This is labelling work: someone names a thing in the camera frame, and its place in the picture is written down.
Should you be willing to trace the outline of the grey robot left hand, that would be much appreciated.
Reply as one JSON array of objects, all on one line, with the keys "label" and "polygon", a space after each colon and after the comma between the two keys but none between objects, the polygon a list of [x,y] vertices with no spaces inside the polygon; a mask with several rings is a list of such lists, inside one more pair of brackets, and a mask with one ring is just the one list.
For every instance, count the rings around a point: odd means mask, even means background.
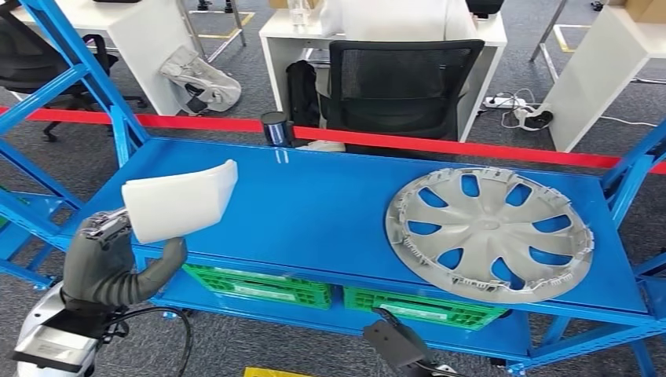
[{"label": "grey robot left hand", "polygon": [[185,239],[165,242],[162,257],[135,273],[127,209],[84,220],[66,251],[60,289],[65,309],[94,315],[144,302],[157,294],[188,256]]}]

